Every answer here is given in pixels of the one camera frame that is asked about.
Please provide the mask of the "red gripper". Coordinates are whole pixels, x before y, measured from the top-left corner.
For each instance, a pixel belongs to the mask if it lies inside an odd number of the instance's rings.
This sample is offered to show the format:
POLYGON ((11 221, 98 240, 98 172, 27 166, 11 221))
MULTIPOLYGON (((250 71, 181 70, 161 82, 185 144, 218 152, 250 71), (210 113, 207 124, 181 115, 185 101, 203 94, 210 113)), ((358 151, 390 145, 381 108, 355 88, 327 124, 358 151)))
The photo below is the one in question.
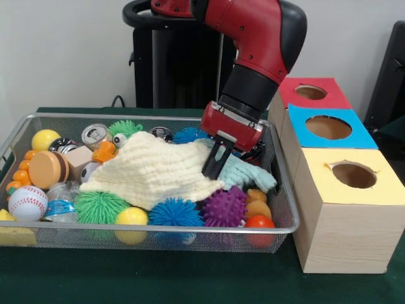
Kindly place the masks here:
MULTIPOLYGON (((252 122, 228 109, 215 101, 210 101, 205 108, 201 120, 201 129, 211 136, 222 136, 234 143, 234 147, 243 152, 253 149, 261 139, 263 126, 252 122)), ((226 147, 219 160, 216 155, 220 150, 221 142, 215 142, 211 152, 202 168, 204 176, 217 179, 224 168, 228 157, 232 154, 232 148, 226 147)))

